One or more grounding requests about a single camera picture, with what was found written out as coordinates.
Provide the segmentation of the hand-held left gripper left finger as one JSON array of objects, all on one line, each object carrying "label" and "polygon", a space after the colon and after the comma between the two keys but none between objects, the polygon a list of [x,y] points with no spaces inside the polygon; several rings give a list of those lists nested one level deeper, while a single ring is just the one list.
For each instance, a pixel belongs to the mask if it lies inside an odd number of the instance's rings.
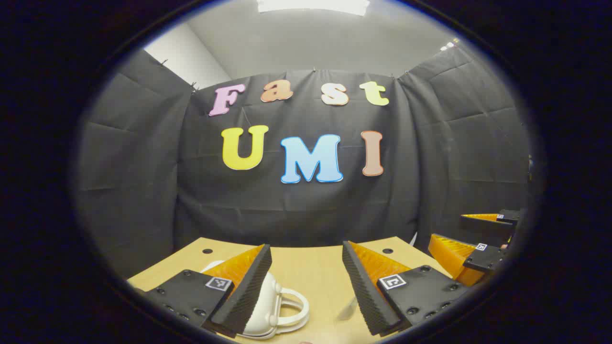
[{"label": "hand-held left gripper left finger", "polygon": [[251,318],[272,262],[262,244],[205,272],[184,269],[139,295],[182,322],[234,338]]}]

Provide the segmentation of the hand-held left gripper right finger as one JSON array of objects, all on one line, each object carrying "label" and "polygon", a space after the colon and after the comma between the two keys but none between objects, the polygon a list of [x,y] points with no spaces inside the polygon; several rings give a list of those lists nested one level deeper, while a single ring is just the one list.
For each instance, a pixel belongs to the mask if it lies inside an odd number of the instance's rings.
[{"label": "hand-held left gripper right finger", "polygon": [[381,337],[428,321],[470,289],[434,267],[409,268],[349,240],[342,261],[370,333]]}]

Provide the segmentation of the small white suitcase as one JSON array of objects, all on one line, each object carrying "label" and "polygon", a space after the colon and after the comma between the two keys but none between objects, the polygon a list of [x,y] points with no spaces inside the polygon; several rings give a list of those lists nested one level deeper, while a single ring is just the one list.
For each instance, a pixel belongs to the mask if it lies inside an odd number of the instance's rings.
[{"label": "small white suitcase", "polygon": [[[291,316],[281,316],[281,309],[284,306],[297,309],[299,312]],[[280,333],[301,329],[309,318],[310,305],[306,297],[291,288],[282,287],[273,274],[267,272],[251,318],[238,336],[267,340]]]}]

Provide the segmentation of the black backdrop cloth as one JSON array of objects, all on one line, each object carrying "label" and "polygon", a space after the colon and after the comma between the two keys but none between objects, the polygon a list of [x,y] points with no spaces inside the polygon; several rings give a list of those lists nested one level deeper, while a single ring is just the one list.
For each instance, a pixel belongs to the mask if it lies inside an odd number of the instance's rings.
[{"label": "black backdrop cloth", "polygon": [[146,52],[85,111],[76,199],[128,279],[206,237],[334,246],[463,237],[460,216],[527,205],[525,114],[459,48],[400,78],[282,70],[192,91]]}]

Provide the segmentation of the ceiling light panel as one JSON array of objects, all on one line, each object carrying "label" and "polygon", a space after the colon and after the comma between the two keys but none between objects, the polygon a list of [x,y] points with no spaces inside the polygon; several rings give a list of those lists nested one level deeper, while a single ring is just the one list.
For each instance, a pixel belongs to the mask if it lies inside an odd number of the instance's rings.
[{"label": "ceiling light panel", "polygon": [[258,11],[325,10],[363,17],[369,0],[256,0]]}]

